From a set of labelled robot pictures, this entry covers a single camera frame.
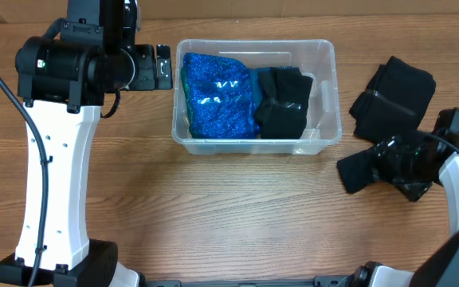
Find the small black cloth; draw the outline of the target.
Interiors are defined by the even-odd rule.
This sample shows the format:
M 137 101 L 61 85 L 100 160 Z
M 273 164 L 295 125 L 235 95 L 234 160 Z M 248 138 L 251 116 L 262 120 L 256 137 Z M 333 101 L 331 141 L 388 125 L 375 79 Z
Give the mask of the small black cloth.
M 337 162 L 339 177 L 348 194 L 353 195 L 368 185 L 379 181 L 375 164 L 375 154 L 371 148 Z

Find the large black garment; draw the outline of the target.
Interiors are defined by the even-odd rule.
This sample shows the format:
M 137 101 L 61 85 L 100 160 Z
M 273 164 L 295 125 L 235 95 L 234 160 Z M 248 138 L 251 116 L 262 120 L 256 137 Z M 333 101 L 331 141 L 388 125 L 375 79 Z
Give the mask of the large black garment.
M 378 143 L 416 130 L 435 90 L 431 73 L 390 57 L 379 66 L 349 110 L 355 119 L 354 135 Z

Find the blue denim jeans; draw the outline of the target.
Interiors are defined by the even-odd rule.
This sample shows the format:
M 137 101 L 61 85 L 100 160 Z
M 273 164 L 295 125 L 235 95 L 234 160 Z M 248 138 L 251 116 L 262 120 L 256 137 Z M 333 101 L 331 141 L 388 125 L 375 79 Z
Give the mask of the blue denim jeans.
M 263 68 L 249 69 L 250 82 L 253 88 L 253 102 L 256 108 L 261 105 L 261 102 L 263 101 L 263 98 L 264 98 L 263 90 L 262 90 L 261 84 L 259 83 L 259 74 L 264 73 L 264 72 L 270 72 L 271 69 L 286 69 L 286 70 L 292 70 L 294 72 L 300 71 L 298 67 L 292 67 L 292 66 L 263 67 Z M 277 106 L 281 106 L 281 107 L 288 107 L 292 105 L 292 103 L 280 102 L 277 100 L 273 101 L 272 103 Z

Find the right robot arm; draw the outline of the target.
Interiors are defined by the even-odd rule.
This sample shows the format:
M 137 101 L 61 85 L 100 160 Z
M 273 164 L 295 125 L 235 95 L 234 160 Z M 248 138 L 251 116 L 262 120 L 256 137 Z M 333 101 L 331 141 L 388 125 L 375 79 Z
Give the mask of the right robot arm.
M 416 271 L 376 262 L 360 266 L 343 286 L 459 286 L 459 108 L 440 111 L 432 132 L 390 136 L 337 163 L 346 192 L 387 182 L 411 202 L 433 184 L 446 194 L 450 238 Z

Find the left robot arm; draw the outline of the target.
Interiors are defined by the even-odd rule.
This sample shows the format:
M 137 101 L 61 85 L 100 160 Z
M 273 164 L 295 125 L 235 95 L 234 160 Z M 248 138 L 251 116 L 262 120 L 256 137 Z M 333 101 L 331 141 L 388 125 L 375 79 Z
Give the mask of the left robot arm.
M 106 94 L 168 90 L 171 51 L 139 45 L 136 1 L 71 1 L 65 18 L 18 50 L 18 101 L 29 117 L 25 217 L 0 282 L 143 286 L 114 242 L 86 228 L 89 157 Z

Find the blue sequin cloth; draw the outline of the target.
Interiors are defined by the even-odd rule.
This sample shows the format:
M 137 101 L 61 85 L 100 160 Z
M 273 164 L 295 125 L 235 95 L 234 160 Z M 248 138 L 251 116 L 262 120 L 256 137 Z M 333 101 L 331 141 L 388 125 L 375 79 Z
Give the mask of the blue sequin cloth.
M 249 140 L 257 135 L 249 69 L 239 60 L 186 53 L 180 70 L 195 139 Z

